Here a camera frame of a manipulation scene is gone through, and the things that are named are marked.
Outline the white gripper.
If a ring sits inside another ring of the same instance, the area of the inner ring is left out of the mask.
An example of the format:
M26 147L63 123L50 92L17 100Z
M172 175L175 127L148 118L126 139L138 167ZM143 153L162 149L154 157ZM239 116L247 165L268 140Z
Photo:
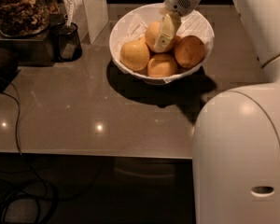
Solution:
M154 50L165 52L175 40L176 33L181 26L181 17L190 14L201 0L164 0L164 7L170 11L163 16L158 35L155 40Z

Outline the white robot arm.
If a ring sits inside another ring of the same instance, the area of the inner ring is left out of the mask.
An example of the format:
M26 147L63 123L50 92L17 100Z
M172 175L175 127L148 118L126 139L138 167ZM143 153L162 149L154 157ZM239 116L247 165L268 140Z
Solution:
M192 140L196 224L280 224L280 0L232 0L264 84L224 91Z

